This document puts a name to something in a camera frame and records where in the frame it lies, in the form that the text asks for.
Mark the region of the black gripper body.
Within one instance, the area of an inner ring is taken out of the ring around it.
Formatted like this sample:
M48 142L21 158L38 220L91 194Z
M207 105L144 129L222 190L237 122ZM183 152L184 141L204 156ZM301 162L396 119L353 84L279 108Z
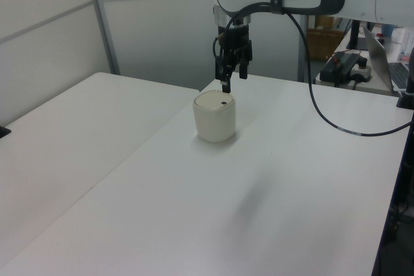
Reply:
M229 28L225 35L225 27L218 27L219 44L224 51L237 50L243 48L249 43L249 26Z

